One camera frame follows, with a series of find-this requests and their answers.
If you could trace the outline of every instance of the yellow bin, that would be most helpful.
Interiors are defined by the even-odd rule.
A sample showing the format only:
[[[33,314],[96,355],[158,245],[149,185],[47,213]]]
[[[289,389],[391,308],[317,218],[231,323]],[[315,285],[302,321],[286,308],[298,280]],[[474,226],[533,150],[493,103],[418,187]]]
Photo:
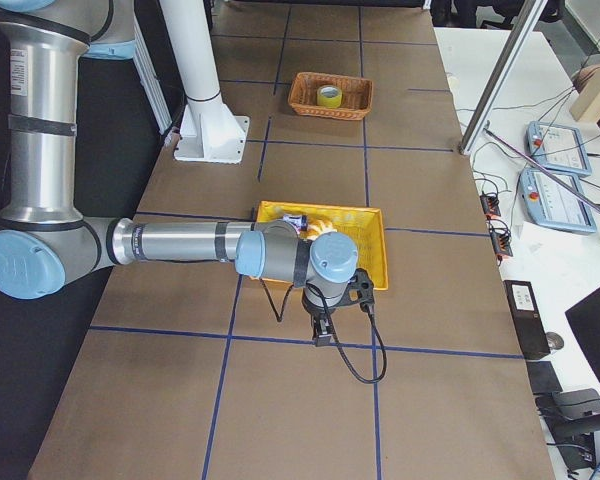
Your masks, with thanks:
[[[384,226],[379,208],[336,207],[308,203],[281,203],[262,201],[258,207],[258,222],[278,220],[283,215],[306,215],[309,224],[317,220],[330,220],[358,247],[358,266],[364,268],[375,290],[387,290],[387,253],[384,244]]]

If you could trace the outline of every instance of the white desk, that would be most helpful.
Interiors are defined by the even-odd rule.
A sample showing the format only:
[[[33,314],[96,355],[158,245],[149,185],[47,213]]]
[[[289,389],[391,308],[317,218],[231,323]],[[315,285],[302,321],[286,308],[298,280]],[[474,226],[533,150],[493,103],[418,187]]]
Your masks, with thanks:
[[[461,109],[475,108],[484,90],[508,32],[491,30],[461,30],[439,28],[436,36],[442,60],[450,77],[454,103],[462,124],[468,124],[472,112]],[[571,86],[571,80],[562,69],[551,47],[541,33],[534,33],[528,40],[520,58],[512,69],[496,101],[496,107],[534,105],[555,97]],[[556,107],[545,120],[556,124],[577,126],[585,141],[600,134],[595,124],[577,123],[569,113],[569,107],[577,98],[573,92],[562,108]],[[535,107],[510,110],[494,110],[490,116],[490,129],[524,151],[525,132],[532,120],[537,120],[557,99]],[[490,138],[484,134],[479,138],[474,152]],[[600,137],[586,144],[590,153],[600,154]],[[515,192],[518,174],[524,167],[523,160],[511,160],[494,146],[486,146],[472,155],[476,170],[497,174],[506,180],[509,189]],[[587,180],[600,185],[600,158],[592,157],[593,174]],[[504,189],[504,182],[491,178]],[[478,189],[482,182],[477,182]],[[600,203],[600,191],[584,184],[585,194]],[[492,191],[485,185],[485,191]],[[560,334],[565,347],[547,357],[551,360],[565,391],[595,388],[600,393],[600,384],[589,367],[569,324],[565,311],[585,298],[600,286],[600,216],[594,213],[598,233],[588,236],[562,234],[560,243],[538,243],[527,241],[522,227],[529,221],[523,201],[518,194],[500,195],[503,219],[513,233],[514,257],[503,261],[500,267],[502,279],[528,280],[532,282],[538,308],[546,331]],[[556,478],[566,478],[566,470],[556,449],[550,449]]]

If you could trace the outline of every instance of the yellow tape roll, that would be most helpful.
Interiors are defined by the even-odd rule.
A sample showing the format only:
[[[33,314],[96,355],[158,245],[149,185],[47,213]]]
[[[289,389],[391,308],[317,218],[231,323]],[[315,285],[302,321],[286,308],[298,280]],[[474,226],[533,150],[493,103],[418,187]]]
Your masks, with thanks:
[[[342,90],[335,85],[323,85],[318,89],[318,105],[338,108],[342,103]]]

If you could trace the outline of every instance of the black floor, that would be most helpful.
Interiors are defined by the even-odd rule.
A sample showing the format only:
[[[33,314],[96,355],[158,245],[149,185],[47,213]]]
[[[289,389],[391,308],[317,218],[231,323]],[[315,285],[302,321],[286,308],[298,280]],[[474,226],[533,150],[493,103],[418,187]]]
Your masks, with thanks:
[[[158,74],[177,85],[156,2],[138,2],[136,14]],[[75,205],[90,216],[132,216],[159,151],[153,114],[132,61],[82,59],[79,72]],[[0,33],[0,206],[8,201],[8,74]],[[175,108],[180,94],[165,94]],[[96,272],[35,301],[0,293],[0,479],[26,477],[108,276]]]

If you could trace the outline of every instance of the office chair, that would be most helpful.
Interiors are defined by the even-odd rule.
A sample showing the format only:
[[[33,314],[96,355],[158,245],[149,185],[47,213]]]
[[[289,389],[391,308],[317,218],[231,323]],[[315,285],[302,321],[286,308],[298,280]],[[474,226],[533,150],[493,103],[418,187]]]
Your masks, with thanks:
[[[561,20],[564,15],[565,0],[549,0],[540,15],[540,21],[545,23],[553,23]],[[500,28],[503,30],[511,30],[513,28],[513,19],[520,14],[524,0],[511,0],[508,3],[494,6],[493,10],[500,16],[504,17],[502,22],[485,20],[480,24],[480,28],[487,26]]]

